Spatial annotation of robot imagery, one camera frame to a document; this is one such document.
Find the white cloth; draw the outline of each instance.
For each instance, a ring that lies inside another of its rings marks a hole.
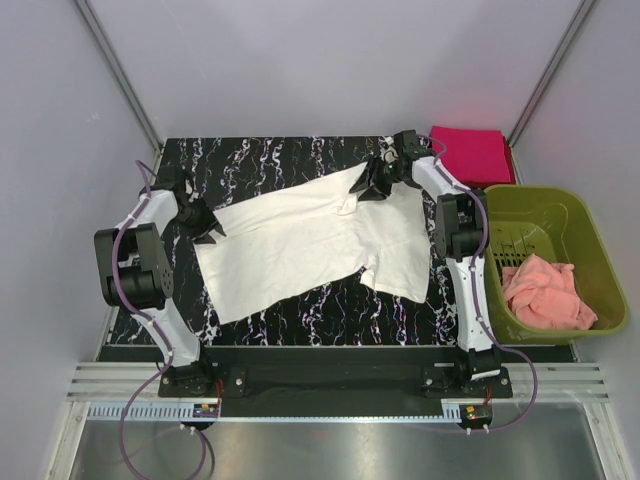
[[[424,302],[430,243],[419,189],[393,185],[381,202],[349,194],[364,164],[216,210],[227,237],[196,245],[220,323],[344,278]]]

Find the metal floor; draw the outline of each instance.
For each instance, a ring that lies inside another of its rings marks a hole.
[[[494,425],[518,414],[496,405]],[[171,423],[130,422],[133,463],[154,480],[186,478],[200,444],[186,432],[151,442]],[[121,461],[117,422],[88,421],[71,479],[134,478]],[[205,431],[215,451],[198,479],[413,480],[604,479],[584,411],[576,404],[538,404],[518,427],[467,437],[453,425],[225,423]]]

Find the green plastic laundry basket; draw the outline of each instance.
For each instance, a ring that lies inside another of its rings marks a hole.
[[[627,323],[629,307],[587,206],[551,187],[496,185],[486,190],[490,246],[485,263],[489,319],[501,343],[566,345],[609,335]],[[504,300],[503,266],[535,253],[548,262],[573,263],[578,295],[598,316],[590,330],[544,330],[522,323]]]

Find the gray wall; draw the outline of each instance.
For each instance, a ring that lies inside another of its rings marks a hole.
[[[516,146],[526,183],[557,184],[589,204],[631,307],[620,335],[579,345],[601,363],[640,472],[640,2],[600,2]]]
[[[90,0],[160,136],[508,131],[578,0]]]
[[[0,465],[34,480],[99,341],[93,233],[152,152],[70,0],[3,2],[0,45]]]

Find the orange towel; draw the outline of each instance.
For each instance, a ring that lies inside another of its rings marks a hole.
[[[598,317],[576,293],[572,264],[531,255],[520,267],[503,267],[502,290],[511,311],[532,327],[588,330]]]

